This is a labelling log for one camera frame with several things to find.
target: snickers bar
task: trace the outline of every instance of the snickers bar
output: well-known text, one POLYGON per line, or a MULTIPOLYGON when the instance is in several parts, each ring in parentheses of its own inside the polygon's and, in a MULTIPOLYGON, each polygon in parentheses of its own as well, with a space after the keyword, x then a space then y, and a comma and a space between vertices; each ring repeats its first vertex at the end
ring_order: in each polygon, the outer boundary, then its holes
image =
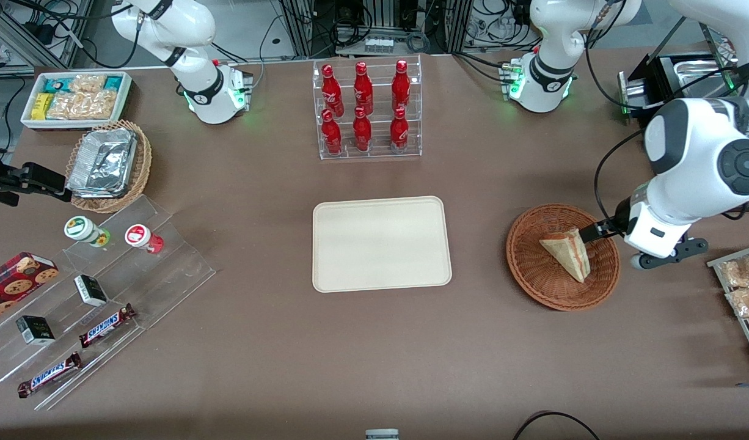
POLYGON ((49 368, 39 376, 35 376, 32 378, 32 381, 25 381, 19 384, 19 398, 26 398, 31 395, 31 393, 39 390, 40 387, 62 376, 62 374, 76 368, 80 369, 81 367, 83 367, 83 365, 81 365, 81 356, 74 351, 68 359, 54 365, 54 367, 49 368))
POLYGON ((109 332, 118 328, 118 326, 122 325, 122 323, 130 318, 135 317, 135 315, 136 313, 133 310, 133 307, 128 303, 126 306, 122 307, 122 309, 119 309, 117 313, 114 313, 111 317, 107 318, 102 323, 99 323, 89 332, 79 336, 79 340, 81 340, 81 348, 89 347, 92 342, 106 336, 106 334, 109 334, 109 332))

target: small jar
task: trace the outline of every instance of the small jar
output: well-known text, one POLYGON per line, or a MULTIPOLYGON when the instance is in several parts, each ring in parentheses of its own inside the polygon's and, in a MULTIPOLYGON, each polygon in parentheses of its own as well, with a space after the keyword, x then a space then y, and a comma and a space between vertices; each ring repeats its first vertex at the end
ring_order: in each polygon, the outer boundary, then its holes
POLYGON ((93 248, 102 248, 111 240, 109 231, 95 225, 84 215, 76 215, 65 223, 65 236, 82 243, 89 243, 93 248))
POLYGON ((125 241, 133 248, 143 249, 149 254, 157 254, 163 249, 163 238, 144 225, 132 225, 128 228, 125 241))

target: beige tray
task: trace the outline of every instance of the beige tray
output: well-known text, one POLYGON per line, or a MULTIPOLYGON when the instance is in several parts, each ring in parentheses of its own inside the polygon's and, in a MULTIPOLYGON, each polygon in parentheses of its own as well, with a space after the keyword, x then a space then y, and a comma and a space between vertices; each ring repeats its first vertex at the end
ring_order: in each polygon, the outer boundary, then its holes
POLYGON ((319 292, 442 286, 451 276, 445 210, 438 198, 316 206, 312 284, 319 292))

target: white box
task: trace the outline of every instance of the white box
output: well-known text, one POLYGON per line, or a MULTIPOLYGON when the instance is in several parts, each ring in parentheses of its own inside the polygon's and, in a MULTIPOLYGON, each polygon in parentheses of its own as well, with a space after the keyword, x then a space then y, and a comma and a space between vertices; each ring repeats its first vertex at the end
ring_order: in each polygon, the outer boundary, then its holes
POLYGON ((30 98, 27 100, 24 111, 22 112, 22 123, 26 128, 33 130, 73 130, 74 128, 93 128, 104 123, 116 122, 120 120, 120 115, 128 100, 132 79, 131 76, 121 70, 92 70, 92 71, 73 71, 73 72, 51 72, 41 73, 35 78, 35 84, 30 92, 30 98), (114 109, 109 119, 84 119, 84 120, 36 120, 30 118, 32 108, 35 105, 35 97, 42 93, 47 81, 59 78, 69 78, 76 75, 106 75, 109 77, 122 77, 120 89, 117 91, 117 101, 114 102, 114 109))

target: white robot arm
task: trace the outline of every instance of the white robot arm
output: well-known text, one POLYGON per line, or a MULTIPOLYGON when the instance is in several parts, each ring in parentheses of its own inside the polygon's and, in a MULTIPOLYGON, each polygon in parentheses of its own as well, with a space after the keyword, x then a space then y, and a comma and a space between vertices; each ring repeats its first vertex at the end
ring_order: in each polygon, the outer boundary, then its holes
MULTIPOLYGON (((646 127, 646 154, 656 177, 620 203, 612 219, 612 229, 642 253, 632 260, 640 268, 704 251, 695 248, 704 248, 704 240, 685 241, 690 226, 749 202, 749 0, 670 4, 729 37, 747 85, 742 97, 673 100, 646 127)), ((585 229, 584 240, 604 229, 585 229)))
POLYGON ((239 70, 216 65, 206 55, 216 28, 211 12, 194 0, 115 2, 114 27, 170 67, 185 89, 190 109, 206 123, 223 123, 249 107, 248 86, 239 70))
POLYGON ((579 31, 629 23, 641 0, 533 0, 529 18, 543 41, 538 53, 527 53, 510 64, 514 81, 508 97, 533 112, 549 112, 567 96, 575 65, 583 55, 579 31))

